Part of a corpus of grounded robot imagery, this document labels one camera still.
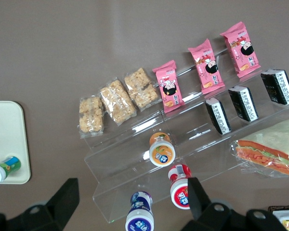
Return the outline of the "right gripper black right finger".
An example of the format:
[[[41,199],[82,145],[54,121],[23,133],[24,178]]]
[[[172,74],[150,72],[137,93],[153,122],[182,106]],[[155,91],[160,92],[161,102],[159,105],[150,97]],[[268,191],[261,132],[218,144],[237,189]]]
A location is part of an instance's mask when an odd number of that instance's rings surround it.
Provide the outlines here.
[[[211,200],[196,177],[188,178],[188,201],[194,220],[199,219],[211,204]]]

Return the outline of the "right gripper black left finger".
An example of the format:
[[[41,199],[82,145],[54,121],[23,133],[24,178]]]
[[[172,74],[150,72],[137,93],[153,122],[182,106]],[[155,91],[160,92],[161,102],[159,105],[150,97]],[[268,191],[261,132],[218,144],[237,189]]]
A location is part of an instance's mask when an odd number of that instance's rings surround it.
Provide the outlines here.
[[[79,181],[69,178],[46,206],[58,224],[67,224],[79,205]]]

